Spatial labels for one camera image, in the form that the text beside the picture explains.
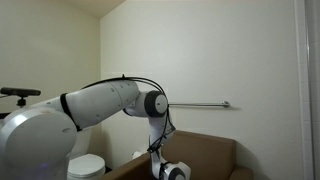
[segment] metal rod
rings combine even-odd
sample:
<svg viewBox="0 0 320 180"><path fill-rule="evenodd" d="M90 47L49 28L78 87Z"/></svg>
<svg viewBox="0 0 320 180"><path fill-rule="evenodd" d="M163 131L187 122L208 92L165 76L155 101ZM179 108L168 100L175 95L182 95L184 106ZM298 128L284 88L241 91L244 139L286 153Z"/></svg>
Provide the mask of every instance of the metal rod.
<svg viewBox="0 0 320 180"><path fill-rule="evenodd" d="M200 107L211 107L211 106L222 106L228 108L230 103L224 101L223 103L169 103L169 106L200 106Z"/></svg>

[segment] bathroom wall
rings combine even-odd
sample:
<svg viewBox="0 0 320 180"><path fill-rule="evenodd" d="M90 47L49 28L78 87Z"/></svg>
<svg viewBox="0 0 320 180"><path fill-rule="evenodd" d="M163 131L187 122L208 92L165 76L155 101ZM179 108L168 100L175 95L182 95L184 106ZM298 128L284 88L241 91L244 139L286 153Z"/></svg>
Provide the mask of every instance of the bathroom wall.
<svg viewBox="0 0 320 180"><path fill-rule="evenodd" d="M150 78L169 102L229 101L171 108L173 122L237 140L238 162L257 180L301 180L295 25L289 0L126 1L101 20L101 75ZM147 119L120 112L102 126L108 166L147 149Z"/></svg>
<svg viewBox="0 0 320 180"><path fill-rule="evenodd" d="M0 0L0 87L41 90L32 104L99 79L99 19L58 0ZM1 98L0 111L17 99Z"/></svg>
<svg viewBox="0 0 320 180"><path fill-rule="evenodd" d="M314 162L316 180L320 180L320 1L306 0L309 88L313 127Z"/></svg>

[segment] robotic arm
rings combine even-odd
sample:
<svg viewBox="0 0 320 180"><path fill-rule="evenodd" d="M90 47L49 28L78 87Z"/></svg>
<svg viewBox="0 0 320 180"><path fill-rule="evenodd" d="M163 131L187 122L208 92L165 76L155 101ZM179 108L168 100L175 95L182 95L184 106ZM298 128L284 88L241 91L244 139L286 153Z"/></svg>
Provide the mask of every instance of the robotic arm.
<svg viewBox="0 0 320 180"><path fill-rule="evenodd" d="M8 115L0 126L0 175L8 179L65 179L76 131L96 125L123 110L149 119L152 173L156 179L189 180L190 168L171 164L161 156L161 145L175 130L167 98L158 91L140 92L135 81L115 78L94 83Z"/></svg>

